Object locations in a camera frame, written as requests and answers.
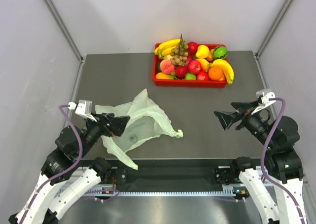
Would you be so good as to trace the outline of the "green striped melon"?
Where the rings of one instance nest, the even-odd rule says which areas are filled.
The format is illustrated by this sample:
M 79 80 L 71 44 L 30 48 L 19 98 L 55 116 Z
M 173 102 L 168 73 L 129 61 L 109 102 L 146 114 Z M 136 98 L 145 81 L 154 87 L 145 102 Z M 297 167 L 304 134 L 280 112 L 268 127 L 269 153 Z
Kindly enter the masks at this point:
M 228 56 L 228 50 L 225 46 L 217 46 L 213 51 L 214 59 L 223 59 L 225 60 Z

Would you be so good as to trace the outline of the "pale green plastic bag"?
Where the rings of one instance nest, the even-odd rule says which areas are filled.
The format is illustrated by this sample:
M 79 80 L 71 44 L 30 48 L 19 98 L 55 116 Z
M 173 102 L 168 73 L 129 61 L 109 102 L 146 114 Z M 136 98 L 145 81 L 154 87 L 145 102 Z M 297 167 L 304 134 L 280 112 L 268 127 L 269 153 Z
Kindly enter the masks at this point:
M 109 154 L 116 156 L 122 163 L 134 170 L 138 169 L 138 165 L 127 155 L 128 151 L 161 135 L 183 137 L 182 130 L 174 130 L 169 117 L 148 97 L 146 89 L 135 96 L 131 102 L 115 107 L 96 105 L 95 111 L 98 114 L 113 113 L 115 116 L 128 115 L 130 117 L 120 137 L 102 136 L 102 143 Z

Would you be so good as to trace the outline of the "small yellow banana bunch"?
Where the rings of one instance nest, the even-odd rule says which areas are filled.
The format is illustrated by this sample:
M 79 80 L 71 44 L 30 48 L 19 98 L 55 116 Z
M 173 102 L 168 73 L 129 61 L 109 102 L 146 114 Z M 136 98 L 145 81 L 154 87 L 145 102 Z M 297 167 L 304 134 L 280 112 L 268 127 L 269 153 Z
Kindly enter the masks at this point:
M 225 77 L 226 82 L 231 85 L 234 81 L 234 70 L 232 66 L 229 64 L 228 61 L 223 59 L 215 59 L 212 63 L 208 66 L 208 71 L 211 67 L 218 66 L 223 70 L 223 76 L 219 81 L 223 81 L 223 77 Z

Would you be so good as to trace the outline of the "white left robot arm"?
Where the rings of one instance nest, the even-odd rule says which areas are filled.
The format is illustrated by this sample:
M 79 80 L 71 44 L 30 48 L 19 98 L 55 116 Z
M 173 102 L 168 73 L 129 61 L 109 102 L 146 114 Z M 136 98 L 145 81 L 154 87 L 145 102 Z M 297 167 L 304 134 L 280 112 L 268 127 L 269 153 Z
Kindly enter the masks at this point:
M 90 188 L 108 182 L 112 177 L 112 167 L 98 157 L 82 178 L 57 195 L 97 140 L 102 136 L 121 136 L 129 120 L 129 116 L 92 113 L 88 115 L 83 130 L 69 122 L 55 141 L 56 149 L 47 156 L 32 195 L 20 212 L 9 217 L 9 223 L 56 224 Z

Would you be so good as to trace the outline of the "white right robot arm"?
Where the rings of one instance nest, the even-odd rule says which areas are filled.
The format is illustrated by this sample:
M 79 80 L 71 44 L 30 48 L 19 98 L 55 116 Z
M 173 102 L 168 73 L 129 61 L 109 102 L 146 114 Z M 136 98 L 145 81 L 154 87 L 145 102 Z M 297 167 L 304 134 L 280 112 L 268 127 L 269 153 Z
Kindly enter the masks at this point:
M 236 130 L 247 129 L 264 149 L 260 158 L 260 175 L 249 157 L 232 160 L 230 167 L 219 173 L 223 185 L 242 183 L 246 194 L 237 193 L 238 200 L 251 198 L 264 224 L 307 223 L 303 201 L 303 166 L 294 149 L 300 139 L 297 123 L 284 116 L 282 98 L 261 98 L 254 102 L 233 102 L 234 112 L 216 111 L 223 129 L 238 123 Z

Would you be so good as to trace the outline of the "brown longan cluster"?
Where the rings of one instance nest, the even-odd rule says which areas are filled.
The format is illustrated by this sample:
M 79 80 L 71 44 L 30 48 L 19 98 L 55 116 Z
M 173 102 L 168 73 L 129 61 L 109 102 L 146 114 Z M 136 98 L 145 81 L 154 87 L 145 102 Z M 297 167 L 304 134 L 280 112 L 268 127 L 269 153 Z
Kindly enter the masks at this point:
M 188 59 L 188 44 L 184 41 L 183 36 L 180 36 L 178 45 L 171 50 L 171 63 L 174 66 L 184 66 Z

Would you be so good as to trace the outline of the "yellow pear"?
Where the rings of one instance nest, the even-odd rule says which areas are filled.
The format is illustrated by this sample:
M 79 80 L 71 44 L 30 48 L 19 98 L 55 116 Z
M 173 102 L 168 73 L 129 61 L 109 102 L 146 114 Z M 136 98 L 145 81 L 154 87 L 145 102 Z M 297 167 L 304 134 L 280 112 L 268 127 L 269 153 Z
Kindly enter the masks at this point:
M 196 58 L 207 58 L 209 56 L 209 48 L 206 45 L 199 45 L 196 51 Z

